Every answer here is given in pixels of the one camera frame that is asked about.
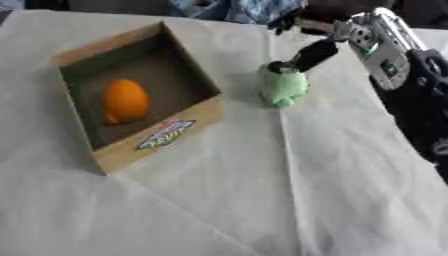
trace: wooden box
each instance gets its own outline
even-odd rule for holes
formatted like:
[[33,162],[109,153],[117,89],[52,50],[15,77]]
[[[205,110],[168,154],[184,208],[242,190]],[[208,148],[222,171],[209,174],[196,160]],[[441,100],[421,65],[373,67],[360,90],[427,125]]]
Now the wooden box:
[[[179,39],[158,23],[53,57],[93,158],[110,174],[222,117],[221,92]],[[148,115],[105,125],[102,92],[131,79],[149,94]]]

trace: fruit label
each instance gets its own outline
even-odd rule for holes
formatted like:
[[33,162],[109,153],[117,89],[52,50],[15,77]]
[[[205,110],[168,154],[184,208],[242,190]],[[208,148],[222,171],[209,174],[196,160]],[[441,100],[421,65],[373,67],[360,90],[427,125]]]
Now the fruit label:
[[137,150],[169,145],[195,123],[195,120],[177,120],[162,123],[158,131],[146,138],[137,147]]

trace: white tablecloth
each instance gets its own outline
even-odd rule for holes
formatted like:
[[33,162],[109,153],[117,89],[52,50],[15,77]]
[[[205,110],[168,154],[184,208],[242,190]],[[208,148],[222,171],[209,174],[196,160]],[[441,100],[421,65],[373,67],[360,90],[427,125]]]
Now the white tablecloth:
[[[263,106],[255,70],[316,40],[298,31],[164,18],[225,118],[93,174],[49,57],[160,19],[15,12],[0,28],[0,255],[448,255],[447,189],[348,47],[297,105]],[[419,34],[448,53],[448,32]]]

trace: orange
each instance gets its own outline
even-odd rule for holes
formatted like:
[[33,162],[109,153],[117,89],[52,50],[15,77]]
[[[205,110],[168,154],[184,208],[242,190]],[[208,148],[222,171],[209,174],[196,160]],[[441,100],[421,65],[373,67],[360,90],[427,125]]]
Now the orange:
[[104,88],[106,124],[121,124],[143,118],[148,112],[149,96],[134,81],[115,80]]

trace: white cloth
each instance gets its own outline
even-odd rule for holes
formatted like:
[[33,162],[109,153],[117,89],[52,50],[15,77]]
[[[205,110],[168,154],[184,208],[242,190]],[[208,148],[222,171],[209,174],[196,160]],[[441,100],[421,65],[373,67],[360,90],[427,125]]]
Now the white cloth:
[[[447,189],[347,47],[309,73],[303,101],[263,106],[255,72],[316,40],[297,31],[164,18],[223,90],[225,118],[92,174],[49,57],[160,19],[15,12],[0,28],[0,255],[448,254]],[[447,32],[419,32],[444,52]]]

